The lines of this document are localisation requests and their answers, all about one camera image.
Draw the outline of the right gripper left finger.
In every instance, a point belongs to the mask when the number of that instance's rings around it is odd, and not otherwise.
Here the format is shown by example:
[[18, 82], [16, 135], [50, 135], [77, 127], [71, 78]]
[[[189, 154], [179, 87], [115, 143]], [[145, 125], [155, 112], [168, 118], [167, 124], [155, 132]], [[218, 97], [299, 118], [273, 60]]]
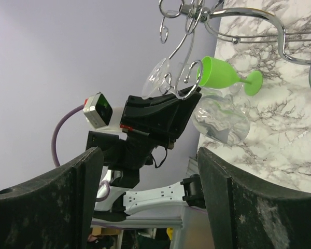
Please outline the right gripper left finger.
[[0, 248], [86, 248], [104, 163], [100, 148], [0, 191]]

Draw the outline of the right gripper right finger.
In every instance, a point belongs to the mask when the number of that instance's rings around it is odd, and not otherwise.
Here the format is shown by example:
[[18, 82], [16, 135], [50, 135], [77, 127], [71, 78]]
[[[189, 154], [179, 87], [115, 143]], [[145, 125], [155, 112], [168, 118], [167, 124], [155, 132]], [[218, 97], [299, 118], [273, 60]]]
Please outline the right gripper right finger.
[[311, 248], [311, 193], [263, 180], [205, 147], [197, 163], [215, 248]]

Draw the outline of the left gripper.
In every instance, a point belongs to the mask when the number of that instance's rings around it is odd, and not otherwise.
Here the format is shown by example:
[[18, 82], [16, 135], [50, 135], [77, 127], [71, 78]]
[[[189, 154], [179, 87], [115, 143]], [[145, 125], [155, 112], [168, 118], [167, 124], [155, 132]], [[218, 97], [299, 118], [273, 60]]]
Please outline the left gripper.
[[201, 87], [187, 87], [173, 93], [149, 97], [145, 100], [129, 96], [126, 101], [121, 127], [142, 135], [158, 145], [172, 149], [172, 144], [182, 135], [201, 98]]

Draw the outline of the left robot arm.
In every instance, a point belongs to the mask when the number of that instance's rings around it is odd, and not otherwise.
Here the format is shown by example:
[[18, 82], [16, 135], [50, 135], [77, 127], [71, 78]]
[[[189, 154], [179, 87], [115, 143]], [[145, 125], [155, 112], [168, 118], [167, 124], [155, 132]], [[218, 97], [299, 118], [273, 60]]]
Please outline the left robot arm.
[[183, 177], [193, 145], [183, 132], [202, 95], [191, 87], [183, 93], [189, 94], [186, 100], [174, 94], [147, 99], [131, 95], [115, 108], [102, 94], [85, 101], [83, 112], [92, 126], [86, 147], [101, 149], [107, 169], [94, 218], [121, 222], [166, 206], [205, 207], [200, 178]]

